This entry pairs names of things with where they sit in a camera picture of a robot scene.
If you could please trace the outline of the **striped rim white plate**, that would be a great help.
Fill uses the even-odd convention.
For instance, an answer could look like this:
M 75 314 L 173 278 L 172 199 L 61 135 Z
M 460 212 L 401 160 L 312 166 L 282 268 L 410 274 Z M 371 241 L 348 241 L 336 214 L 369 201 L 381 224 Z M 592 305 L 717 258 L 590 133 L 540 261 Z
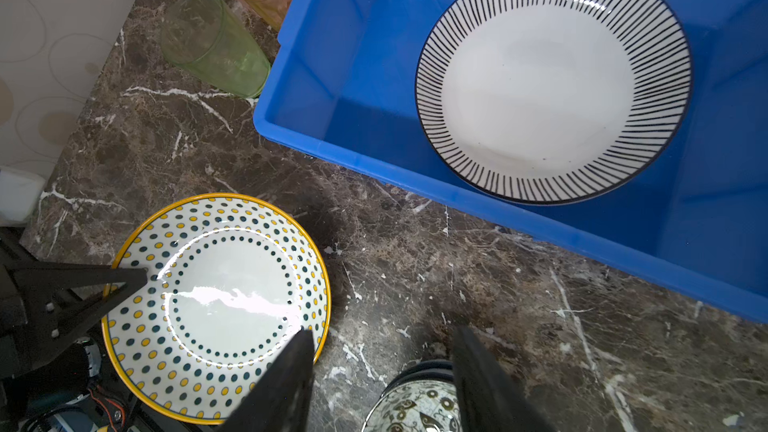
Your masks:
M 655 161 L 693 88 L 688 38 L 665 0 L 455 0 L 414 84 L 440 159 L 492 196 L 567 204 Z

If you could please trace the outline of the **dotted yellow rim plate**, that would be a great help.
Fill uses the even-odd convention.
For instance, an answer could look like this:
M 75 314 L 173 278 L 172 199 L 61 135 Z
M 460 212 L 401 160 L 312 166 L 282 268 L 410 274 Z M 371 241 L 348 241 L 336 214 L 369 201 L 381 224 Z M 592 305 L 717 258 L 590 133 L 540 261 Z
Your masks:
M 175 420 L 223 423 L 298 332 L 315 355 L 331 321 L 320 251 L 289 214 L 260 199 L 208 193 L 153 214 L 114 266 L 146 284 L 102 321 L 125 386 Z

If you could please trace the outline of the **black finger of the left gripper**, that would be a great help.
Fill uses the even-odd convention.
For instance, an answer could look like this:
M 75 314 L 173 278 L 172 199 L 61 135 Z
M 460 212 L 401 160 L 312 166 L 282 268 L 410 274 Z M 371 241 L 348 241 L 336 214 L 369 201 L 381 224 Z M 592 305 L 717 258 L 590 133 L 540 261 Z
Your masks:
M 148 282 L 143 268 L 1 265 L 1 370 L 31 372 L 64 352 Z

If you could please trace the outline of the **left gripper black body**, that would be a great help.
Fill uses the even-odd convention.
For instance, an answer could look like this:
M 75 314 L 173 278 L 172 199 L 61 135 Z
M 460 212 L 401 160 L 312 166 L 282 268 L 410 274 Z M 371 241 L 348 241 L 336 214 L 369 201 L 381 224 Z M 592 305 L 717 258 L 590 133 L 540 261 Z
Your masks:
M 99 346 L 81 338 L 51 363 L 17 378 L 1 380 L 1 430 L 17 431 L 23 419 L 33 419 L 88 394 L 101 370 Z

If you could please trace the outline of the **green floral ceramic bowl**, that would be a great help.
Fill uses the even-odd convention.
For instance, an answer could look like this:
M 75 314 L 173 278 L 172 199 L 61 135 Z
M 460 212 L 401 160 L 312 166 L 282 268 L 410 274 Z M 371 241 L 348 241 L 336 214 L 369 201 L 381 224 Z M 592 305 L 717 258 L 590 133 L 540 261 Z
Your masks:
M 362 431 L 461 431 L 453 365 L 427 360 L 404 370 L 385 388 Z

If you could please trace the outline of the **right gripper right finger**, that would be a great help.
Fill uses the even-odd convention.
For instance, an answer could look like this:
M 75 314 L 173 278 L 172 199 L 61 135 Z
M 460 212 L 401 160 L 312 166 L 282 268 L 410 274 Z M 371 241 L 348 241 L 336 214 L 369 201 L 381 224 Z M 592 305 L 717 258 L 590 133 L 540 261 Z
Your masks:
M 464 431 L 551 431 L 472 330 L 453 334 L 453 373 Z

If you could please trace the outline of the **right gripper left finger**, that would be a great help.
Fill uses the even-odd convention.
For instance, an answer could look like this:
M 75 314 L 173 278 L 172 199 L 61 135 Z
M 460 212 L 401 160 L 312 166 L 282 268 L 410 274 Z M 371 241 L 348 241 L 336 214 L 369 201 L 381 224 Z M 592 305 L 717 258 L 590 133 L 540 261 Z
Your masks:
M 297 332 L 219 431 L 305 431 L 313 389 L 313 336 Z

